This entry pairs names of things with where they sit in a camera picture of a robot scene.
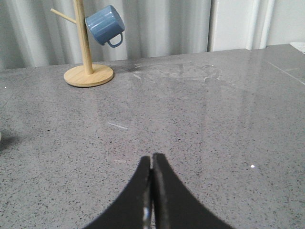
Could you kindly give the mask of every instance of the white curtain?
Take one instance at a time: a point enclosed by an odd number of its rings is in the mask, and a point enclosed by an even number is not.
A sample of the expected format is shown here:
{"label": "white curtain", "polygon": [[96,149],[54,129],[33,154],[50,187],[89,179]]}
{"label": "white curtain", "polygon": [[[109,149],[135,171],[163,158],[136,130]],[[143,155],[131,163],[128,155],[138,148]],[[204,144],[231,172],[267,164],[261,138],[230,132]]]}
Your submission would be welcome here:
{"label": "white curtain", "polygon": [[[124,42],[100,46],[88,33],[94,62],[207,50],[211,0],[84,0],[85,14],[109,4]],[[0,69],[82,62],[75,24],[51,8],[75,18],[72,0],[0,0]]]}

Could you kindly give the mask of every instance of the gray countertop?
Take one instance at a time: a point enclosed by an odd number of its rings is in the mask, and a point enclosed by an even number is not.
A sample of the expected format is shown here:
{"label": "gray countertop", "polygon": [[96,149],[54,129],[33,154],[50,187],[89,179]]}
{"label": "gray countertop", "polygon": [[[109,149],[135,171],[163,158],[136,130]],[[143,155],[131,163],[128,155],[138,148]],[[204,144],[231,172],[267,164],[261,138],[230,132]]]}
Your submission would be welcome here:
{"label": "gray countertop", "polygon": [[237,229],[305,228],[305,56],[290,45],[0,72],[0,228],[82,228],[141,156]]}

